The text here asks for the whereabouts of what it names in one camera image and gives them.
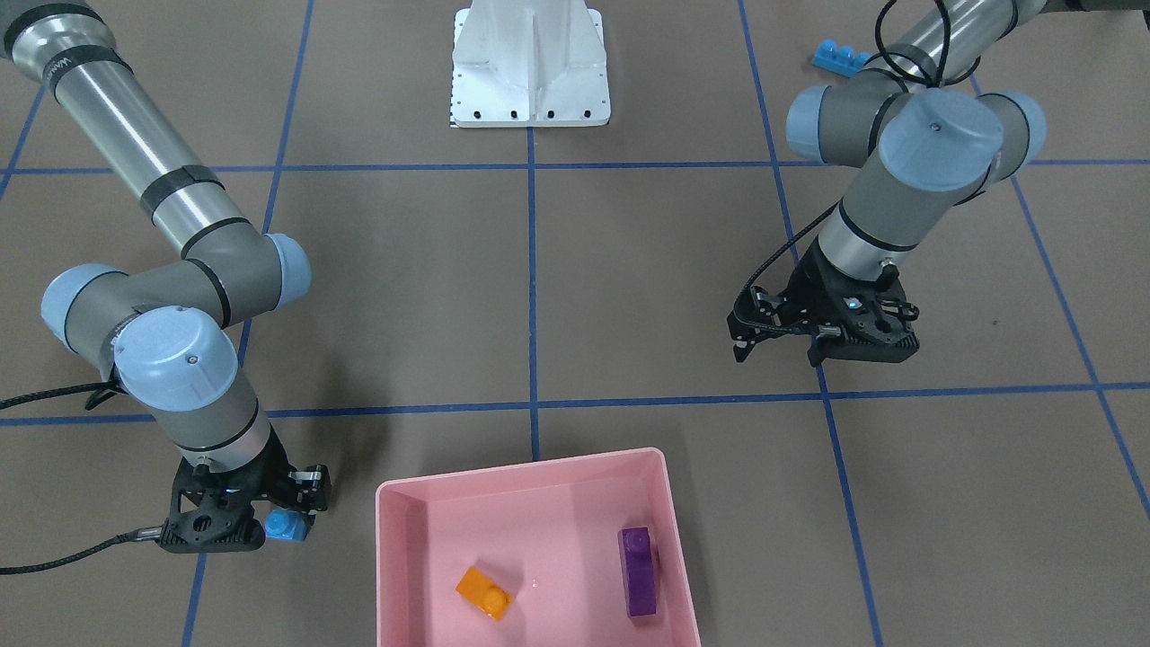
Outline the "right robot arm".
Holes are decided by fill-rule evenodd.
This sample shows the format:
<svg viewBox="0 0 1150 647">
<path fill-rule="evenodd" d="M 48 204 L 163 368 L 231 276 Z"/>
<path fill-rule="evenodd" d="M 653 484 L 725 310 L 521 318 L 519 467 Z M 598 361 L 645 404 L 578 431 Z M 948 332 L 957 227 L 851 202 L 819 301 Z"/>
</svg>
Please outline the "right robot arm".
<svg viewBox="0 0 1150 647">
<path fill-rule="evenodd" d="M 181 450 L 164 523 L 120 540 L 177 554 L 255 550 L 274 532 L 256 519 L 256 501 L 307 534 L 332 477 L 327 465 L 290 463 L 227 336 L 305 295 L 312 271 L 301 245 L 243 216 L 89 3 L 3 1 L 3 60 L 71 116 L 181 254 L 144 274 L 84 263 L 57 275 L 41 300 L 49 331 L 98 369 L 97 392 L 133 398 Z"/>
</svg>

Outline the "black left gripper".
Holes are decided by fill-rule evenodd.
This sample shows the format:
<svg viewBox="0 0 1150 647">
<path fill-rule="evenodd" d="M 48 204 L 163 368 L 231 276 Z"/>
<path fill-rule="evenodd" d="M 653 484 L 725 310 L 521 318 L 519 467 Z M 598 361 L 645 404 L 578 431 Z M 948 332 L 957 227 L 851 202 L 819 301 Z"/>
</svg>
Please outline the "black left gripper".
<svg viewBox="0 0 1150 647">
<path fill-rule="evenodd" d="M 843 274 L 813 242 L 802 255 L 781 295 L 743 288 L 728 315 L 736 363 L 760 344 L 783 336 L 816 336 L 810 365 L 826 359 L 903 363 L 920 349 L 912 322 L 919 308 L 907 302 L 898 270 L 883 270 L 879 282 Z"/>
</svg>

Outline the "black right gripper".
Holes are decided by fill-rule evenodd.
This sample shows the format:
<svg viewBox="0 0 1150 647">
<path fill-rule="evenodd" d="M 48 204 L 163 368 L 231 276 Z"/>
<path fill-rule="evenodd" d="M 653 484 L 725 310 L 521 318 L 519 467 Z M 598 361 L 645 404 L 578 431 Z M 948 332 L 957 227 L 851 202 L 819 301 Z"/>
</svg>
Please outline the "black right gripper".
<svg viewBox="0 0 1150 647">
<path fill-rule="evenodd" d="M 182 459 L 160 547 L 174 554 L 255 550 L 266 536 L 255 518 L 254 501 L 313 517 L 329 509 L 330 495 L 328 465 L 293 470 L 275 431 L 255 459 L 233 471 L 213 473 Z"/>
</svg>

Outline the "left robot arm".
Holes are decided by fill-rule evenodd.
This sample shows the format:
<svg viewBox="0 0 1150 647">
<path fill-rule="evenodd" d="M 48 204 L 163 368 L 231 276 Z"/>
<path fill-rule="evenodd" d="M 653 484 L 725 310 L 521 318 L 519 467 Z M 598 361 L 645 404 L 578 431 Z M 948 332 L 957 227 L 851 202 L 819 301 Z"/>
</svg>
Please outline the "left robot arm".
<svg viewBox="0 0 1150 647">
<path fill-rule="evenodd" d="M 1010 179 L 1046 143 L 1046 114 L 1019 92 L 957 91 L 992 44 L 1046 9 L 1043 1 L 938 1 L 899 40 L 838 87 L 802 91 L 787 140 L 797 155 L 857 169 L 805 228 L 808 251 L 787 287 L 747 279 L 727 318 L 733 355 L 808 337 L 810 365 L 827 359 L 902 363 L 920 341 L 919 310 L 900 270 L 945 213 Z"/>
</svg>

